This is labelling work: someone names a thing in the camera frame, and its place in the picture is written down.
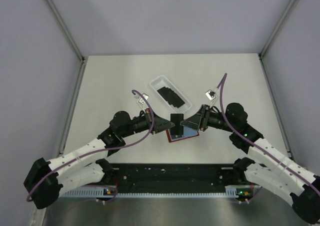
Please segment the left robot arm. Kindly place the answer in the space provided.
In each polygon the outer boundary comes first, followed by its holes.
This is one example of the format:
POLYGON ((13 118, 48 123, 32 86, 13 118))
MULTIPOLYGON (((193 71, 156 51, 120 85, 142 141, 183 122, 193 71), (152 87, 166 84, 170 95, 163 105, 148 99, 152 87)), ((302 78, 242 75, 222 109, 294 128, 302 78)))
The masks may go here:
POLYGON ((70 190, 98 182, 109 184, 114 176, 106 158, 131 147, 125 143, 125 137, 146 132, 134 142, 137 145, 150 134, 172 127, 173 122, 158 116, 150 108, 133 118, 125 111, 115 113, 109 127, 84 146, 58 158, 35 160, 23 182, 28 192, 26 201, 34 203, 37 209, 44 209, 70 190))

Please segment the white plastic tray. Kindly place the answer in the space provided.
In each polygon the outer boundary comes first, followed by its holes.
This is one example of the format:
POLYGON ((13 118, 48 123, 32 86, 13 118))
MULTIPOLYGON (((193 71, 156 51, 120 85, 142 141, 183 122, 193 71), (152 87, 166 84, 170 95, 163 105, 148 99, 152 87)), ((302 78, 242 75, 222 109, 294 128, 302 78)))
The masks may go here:
POLYGON ((172 113, 185 114, 192 108, 189 99, 166 76, 157 76, 149 85, 172 113))

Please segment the red leather card holder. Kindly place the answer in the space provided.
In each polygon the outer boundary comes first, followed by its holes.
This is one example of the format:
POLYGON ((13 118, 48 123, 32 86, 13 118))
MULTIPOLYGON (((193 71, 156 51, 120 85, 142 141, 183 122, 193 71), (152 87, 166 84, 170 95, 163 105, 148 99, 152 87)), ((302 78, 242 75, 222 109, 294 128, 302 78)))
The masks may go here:
MULTIPOLYGON (((167 135, 167 139, 168 139, 168 142, 169 143, 173 143, 173 142, 177 142, 177 141, 170 141, 170 131, 169 130, 166 130, 166 135, 167 135)), ((187 128, 187 127, 184 127, 183 129, 183 134, 182 134, 182 138, 180 139, 181 140, 186 140, 186 139, 189 139, 189 138, 194 138, 194 137, 197 137, 199 136, 199 132, 198 131, 195 131, 195 130, 192 130, 190 128, 187 128)))

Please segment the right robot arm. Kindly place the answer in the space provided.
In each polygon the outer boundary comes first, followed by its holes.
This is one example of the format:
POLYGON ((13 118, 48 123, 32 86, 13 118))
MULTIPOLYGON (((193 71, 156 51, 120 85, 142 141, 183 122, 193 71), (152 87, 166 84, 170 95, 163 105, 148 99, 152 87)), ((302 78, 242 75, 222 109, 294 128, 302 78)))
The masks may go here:
POLYGON ((212 127, 230 132, 232 144, 247 154, 234 163, 239 167, 233 172, 234 180, 239 184, 249 181, 262 186, 286 201, 308 224, 319 224, 320 177, 277 150, 247 118, 239 103, 230 103, 225 112, 202 105, 180 124, 197 131, 212 127))

